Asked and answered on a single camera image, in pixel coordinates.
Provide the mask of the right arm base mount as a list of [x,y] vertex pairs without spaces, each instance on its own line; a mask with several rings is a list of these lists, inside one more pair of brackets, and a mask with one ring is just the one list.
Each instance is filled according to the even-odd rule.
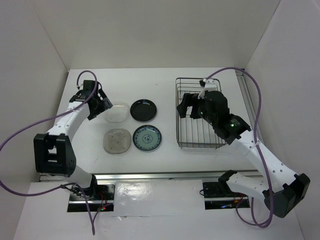
[[238,192],[224,191],[218,182],[203,182],[199,194],[204,197],[206,210],[225,210],[249,208],[247,195]]

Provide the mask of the clear textured glass plate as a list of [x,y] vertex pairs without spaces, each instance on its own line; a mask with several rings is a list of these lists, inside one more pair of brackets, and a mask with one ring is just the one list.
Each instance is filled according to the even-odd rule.
[[130,107],[124,102],[116,102],[105,113],[104,119],[109,123],[125,122],[130,114]]

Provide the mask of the black round plate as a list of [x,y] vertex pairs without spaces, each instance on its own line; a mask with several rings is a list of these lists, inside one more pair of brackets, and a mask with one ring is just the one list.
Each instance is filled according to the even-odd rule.
[[149,99],[136,100],[130,107],[130,115],[138,122],[149,122],[156,114],[157,107]]

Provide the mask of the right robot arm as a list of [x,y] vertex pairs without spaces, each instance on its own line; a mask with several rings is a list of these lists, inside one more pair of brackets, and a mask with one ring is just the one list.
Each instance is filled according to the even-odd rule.
[[219,178],[220,194],[243,193],[259,199],[279,218],[284,218],[305,198],[310,178],[288,168],[259,139],[255,139],[251,127],[240,116],[230,113],[228,100],[220,91],[206,91],[202,97],[185,93],[176,109],[180,118],[185,118],[191,109],[192,119],[205,120],[218,137],[245,156],[265,177],[264,182],[259,182],[229,170]]

